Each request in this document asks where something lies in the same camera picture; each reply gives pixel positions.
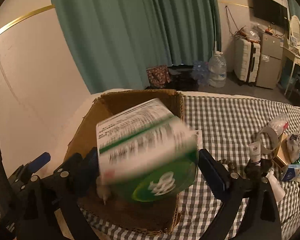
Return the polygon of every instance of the small box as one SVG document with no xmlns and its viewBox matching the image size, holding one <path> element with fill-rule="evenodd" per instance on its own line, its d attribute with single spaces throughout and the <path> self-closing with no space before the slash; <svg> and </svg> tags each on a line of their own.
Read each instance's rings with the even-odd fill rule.
<svg viewBox="0 0 300 240">
<path fill-rule="evenodd" d="M 291 164 L 289 152 L 287 149 L 287 136 L 283 133 L 280 138 L 279 146 L 274 150 L 273 162 L 282 170 L 285 166 Z"/>
<path fill-rule="evenodd" d="M 158 98 L 98 123 L 96 135 L 101 181 L 127 200 L 158 200 L 194 182 L 193 132 Z"/>
<path fill-rule="evenodd" d="M 289 164 L 283 169 L 281 180 L 290 181 L 299 175 L 300 175 L 300 165 Z"/>
</svg>

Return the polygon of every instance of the bed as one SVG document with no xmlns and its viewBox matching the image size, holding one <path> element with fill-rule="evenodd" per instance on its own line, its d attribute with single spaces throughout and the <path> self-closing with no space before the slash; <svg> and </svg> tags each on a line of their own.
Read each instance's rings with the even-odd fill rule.
<svg viewBox="0 0 300 240">
<path fill-rule="evenodd" d="M 260 129 L 280 113 L 289 116 L 286 134 L 300 132 L 300 107 L 247 96 L 230 96 L 202 92 L 183 93 L 183 118 L 191 130 L 202 130 L 203 147 L 216 159 L 234 162 L 236 171 L 243 174 L 249 160 L 247 145 L 253 142 Z M 274 166 L 275 176 L 279 170 Z M 282 223 L 282 239 L 289 239 L 300 226 L 298 182 L 280 182 L 286 195 L 278 202 Z M 90 225 L 113 239 L 199 239 L 216 215 L 221 202 L 214 198 L 199 171 L 194 185 L 181 192 L 178 211 L 183 215 L 172 235 L 145 236 L 123 230 L 82 210 Z M 234 224 L 226 239 L 235 236 L 245 211 L 243 200 Z"/>
</svg>

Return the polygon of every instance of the white mirror frame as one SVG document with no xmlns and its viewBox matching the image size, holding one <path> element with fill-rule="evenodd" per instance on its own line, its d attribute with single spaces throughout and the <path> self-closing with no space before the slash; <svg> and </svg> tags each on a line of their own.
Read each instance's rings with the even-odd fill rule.
<svg viewBox="0 0 300 240">
<path fill-rule="evenodd" d="M 298 21 L 298 22 L 299 22 L 299 26 L 300 26 L 300 20 L 299 20 L 298 16 L 293 15 L 293 16 L 291 17 L 291 20 L 289 21 L 289 25 L 290 25 L 290 33 L 289 33 L 290 38 L 289 38 L 289 39 L 290 39 L 290 40 L 291 40 L 291 36 L 294 37 L 294 35 L 293 35 L 293 33 L 292 33 L 292 29 L 291 29 L 291 21 L 292 21 L 292 19 L 294 19 L 295 21 Z"/>
</svg>

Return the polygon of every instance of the television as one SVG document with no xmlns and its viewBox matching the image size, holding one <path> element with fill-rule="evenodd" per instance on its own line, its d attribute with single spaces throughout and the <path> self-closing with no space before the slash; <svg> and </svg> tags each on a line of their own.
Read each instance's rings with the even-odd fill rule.
<svg viewBox="0 0 300 240">
<path fill-rule="evenodd" d="M 273 0 L 252 0 L 254 16 L 288 30 L 288 12 Z"/>
</svg>

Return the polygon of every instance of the plastic water bottle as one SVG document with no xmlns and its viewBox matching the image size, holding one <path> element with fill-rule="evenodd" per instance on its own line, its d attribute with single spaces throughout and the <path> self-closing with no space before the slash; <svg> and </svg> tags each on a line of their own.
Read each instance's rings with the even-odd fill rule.
<svg viewBox="0 0 300 240">
<path fill-rule="evenodd" d="M 215 51 L 208 63 L 210 71 L 208 84 L 217 88 L 221 88 L 226 84 L 227 64 L 222 54 L 220 51 Z"/>
</svg>

